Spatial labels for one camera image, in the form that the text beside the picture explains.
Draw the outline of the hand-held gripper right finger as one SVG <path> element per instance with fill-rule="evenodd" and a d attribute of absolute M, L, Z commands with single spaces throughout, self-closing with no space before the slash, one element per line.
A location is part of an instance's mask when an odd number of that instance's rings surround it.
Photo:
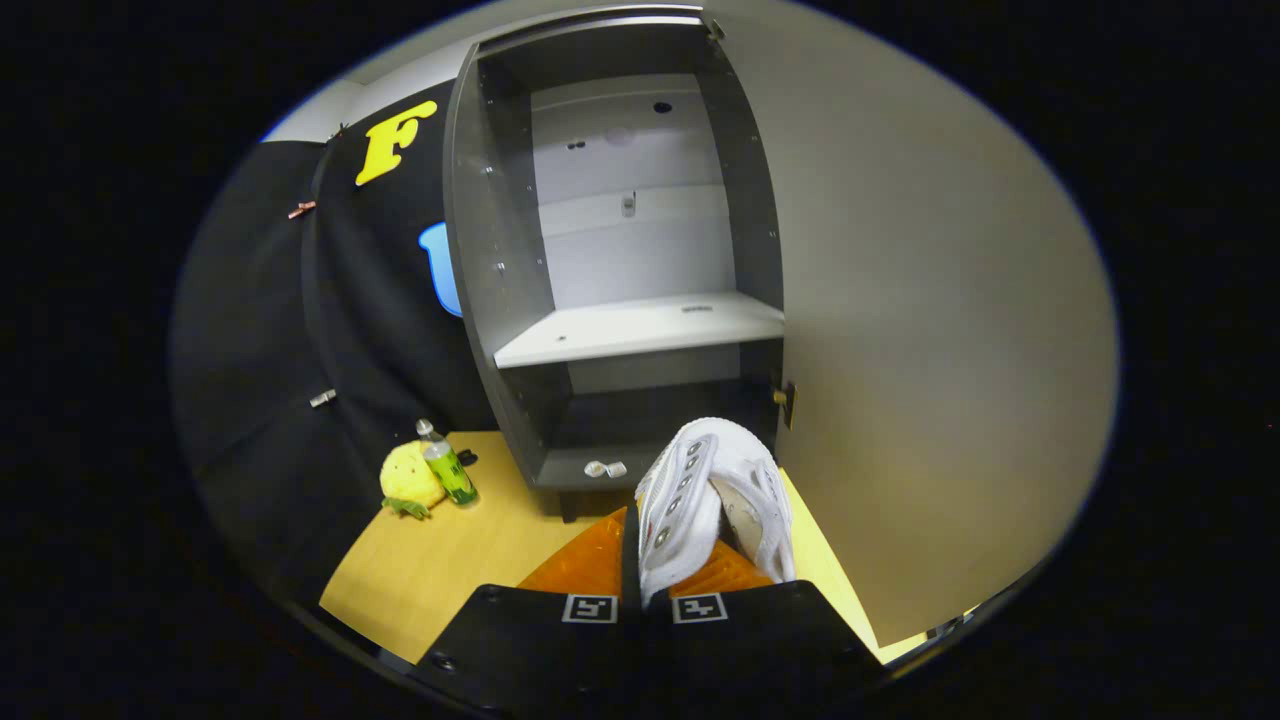
<path fill-rule="evenodd" d="M 646 620 L 649 714 L 832 714 L 886 680 L 813 583 L 776 583 L 722 541 Z"/>

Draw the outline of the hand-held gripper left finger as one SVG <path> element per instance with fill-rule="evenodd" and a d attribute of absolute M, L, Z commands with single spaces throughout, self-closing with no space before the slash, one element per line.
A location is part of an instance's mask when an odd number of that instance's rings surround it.
<path fill-rule="evenodd" d="M 598 702 L 643 625 L 637 505 L 579 532 L 516 585 L 479 585 L 412 670 L 480 714 Z"/>

